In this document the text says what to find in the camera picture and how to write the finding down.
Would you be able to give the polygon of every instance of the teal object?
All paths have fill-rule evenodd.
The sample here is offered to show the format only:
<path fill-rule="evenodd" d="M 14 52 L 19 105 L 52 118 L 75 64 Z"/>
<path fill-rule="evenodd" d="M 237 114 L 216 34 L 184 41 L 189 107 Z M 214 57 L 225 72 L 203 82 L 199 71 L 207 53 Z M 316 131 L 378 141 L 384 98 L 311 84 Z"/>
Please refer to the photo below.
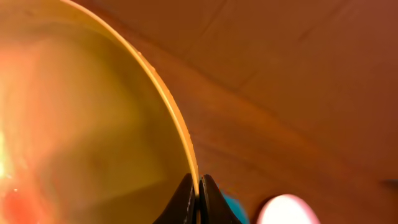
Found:
<path fill-rule="evenodd" d="M 235 214 L 236 218 L 238 218 L 242 224 L 250 224 L 248 215 L 244 211 L 242 205 L 237 200 L 231 198 L 230 196 L 227 196 L 225 194 L 223 194 L 223 196 L 224 199 L 226 200 L 226 203 L 228 203 L 230 209 Z"/>

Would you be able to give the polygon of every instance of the pink light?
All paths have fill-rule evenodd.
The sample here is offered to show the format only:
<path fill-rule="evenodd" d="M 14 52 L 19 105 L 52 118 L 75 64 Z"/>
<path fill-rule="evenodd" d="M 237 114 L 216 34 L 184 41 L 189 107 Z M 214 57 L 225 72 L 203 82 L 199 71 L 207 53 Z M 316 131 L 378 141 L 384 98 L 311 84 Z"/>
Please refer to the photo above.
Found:
<path fill-rule="evenodd" d="M 299 197 L 280 195 L 260 212 L 257 224 L 320 224 L 313 210 Z"/>

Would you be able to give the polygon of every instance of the black plastic object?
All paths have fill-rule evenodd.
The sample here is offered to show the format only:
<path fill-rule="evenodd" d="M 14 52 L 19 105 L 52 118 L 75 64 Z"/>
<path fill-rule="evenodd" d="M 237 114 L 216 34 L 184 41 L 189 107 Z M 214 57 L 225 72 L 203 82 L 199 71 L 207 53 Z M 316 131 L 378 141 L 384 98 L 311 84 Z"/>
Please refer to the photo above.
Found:
<path fill-rule="evenodd" d="M 191 174 L 185 175 L 166 209 L 154 223 L 196 223 L 197 210 L 200 210 L 202 224 L 242 224 L 210 175 L 201 177 L 199 195 L 195 198 Z"/>
<path fill-rule="evenodd" d="M 242 224 L 231 211 L 210 175 L 201 177 L 199 186 L 200 218 L 203 224 Z"/>
<path fill-rule="evenodd" d="M 154 223 L 191 224 L 195 222 L 195 191 L 193 190 L 192 175 L 186 174 L 166 209 Z"/>

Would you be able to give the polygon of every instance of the curved plastic edge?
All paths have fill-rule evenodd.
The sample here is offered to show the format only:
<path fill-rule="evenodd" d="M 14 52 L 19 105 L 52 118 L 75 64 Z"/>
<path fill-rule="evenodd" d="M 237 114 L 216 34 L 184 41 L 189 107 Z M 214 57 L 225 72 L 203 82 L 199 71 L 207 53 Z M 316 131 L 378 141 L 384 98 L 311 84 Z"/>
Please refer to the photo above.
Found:
<path fill-rule="evenodd" d="M 132 54 L 132 56 L 138 61 L 140 66 L 144 69 L 146 74 L 148 74 L 149 78 L 152 80 L 153 84 L 155 85 L 157 91 L 161 95 L 164 103 L 167 105 L 167 109 L 170 112 L 170 115 L 173 118 L 173 122 L 177 128 L 177 131 L 180 135 L 182 144 L 185 149 L 185 153 L 187 155 L 187 159 L 189 162 L 189 166 L 192 172 L 192 178 L 193 180 L 193 187 L 195 189 L 195 195 L 199 194 L 199 176 L 198 176 L 198 166 L 197 166 L 197 160 L 195 157 L 195 153 L 193 151 L 193 144 L 190 139 L 190 135 L 187 129 L 187 126 L 185 125 L 185 122 L 182 118 L 182 114 L 180 110 L 178 109 L 177 104 L 175 103 L 173 96 L 171 95 L 169 89 L 166 87 L 165 83 L 163 80 L 159 77 L 155 69 L 150 65 L 150 63 L 124 38 L 122 37 L 116 30 L 114 30 L 108 23 L 106 23 L 104 20 L 102 20 L 100 17 L 98 17 L 96 14 L 88 10 L 87 8 L 72 2 L 70 0 L 59 0 L 65 4 L 68 4 L 69 6 L 74 7 L 75 9 L 78 9 L 79 11 L 87 14 L 91 18 L 93 18 L 95 21 L 99 22 L 105 29 L 107 29 L 115 38 L 117 38 L 120 43 L 125 46 L 125 48 L 128 49 L 128 51 Z"/>

